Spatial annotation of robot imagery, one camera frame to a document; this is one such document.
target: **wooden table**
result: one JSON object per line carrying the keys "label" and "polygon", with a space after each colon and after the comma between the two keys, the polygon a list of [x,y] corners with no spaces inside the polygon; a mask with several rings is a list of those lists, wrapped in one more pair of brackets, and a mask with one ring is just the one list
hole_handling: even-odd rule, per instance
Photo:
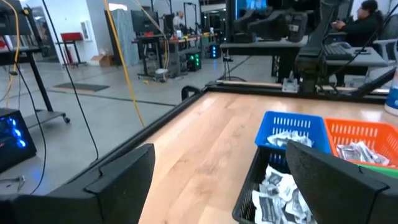
{"label": "wooden table", "polygon": [[232,209],[268,110],[398,126],[381,105],[209,92],[147,140],[156,163],[140,223],[236,223]]}

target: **green basket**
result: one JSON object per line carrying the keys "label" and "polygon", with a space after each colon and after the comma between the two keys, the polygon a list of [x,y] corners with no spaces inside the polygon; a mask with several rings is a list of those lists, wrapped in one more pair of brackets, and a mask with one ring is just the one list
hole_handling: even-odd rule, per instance
{"label": "green basket", "polygon": [[380,172],[389,177],[398,178],[398,170],[396,170],[396,169],[390,169],[390,168],[378,167],[378,166],[370,166],[370,165],[364,165],[364,164],[357,164],[357,165],[371,169],[376,172]]}

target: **orange basket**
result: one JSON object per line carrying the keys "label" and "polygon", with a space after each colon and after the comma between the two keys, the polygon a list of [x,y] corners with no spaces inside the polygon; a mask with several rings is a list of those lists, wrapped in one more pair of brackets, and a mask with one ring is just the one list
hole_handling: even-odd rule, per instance
{"label": "orange basket", "polygon": [[388,158],[390,164],[384,166],[370,162],[350,162],[398,170],[398,130],[393,125],[335,118],[324,118],[324,121],[331,152],[334,156],[338,157],[337,145],[349,145],[351,142],[363,141],[368,148]]}

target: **floor mat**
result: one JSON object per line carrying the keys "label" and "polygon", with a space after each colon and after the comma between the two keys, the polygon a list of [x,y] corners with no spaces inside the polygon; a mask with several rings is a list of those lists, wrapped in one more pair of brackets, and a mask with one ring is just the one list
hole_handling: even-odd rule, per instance
{"label": "floor mat", "polygon": [[[74,84],[75,84],[76,91],[84,92],[84,93],[95,93],[97,91],[109,88],[109,86],[106,86],[106,85],[93,85],[93,84],[81,84],[81,83],[74,83]],[[53,88],[57,89],[57,90],[73,91],[73,87],[72,87],[71,83],[64,83],[61,85],[56,85]]]}

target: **caster wheel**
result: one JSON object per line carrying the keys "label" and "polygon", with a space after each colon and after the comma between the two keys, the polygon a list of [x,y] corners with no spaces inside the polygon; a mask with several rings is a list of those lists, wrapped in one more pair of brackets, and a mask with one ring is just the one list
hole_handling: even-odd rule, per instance
{"label": "caster wheel", "polygon": [[65,116],[65,117],[63,117],[63,121],[68,124],[68,123],[70,123],[70,118]]}

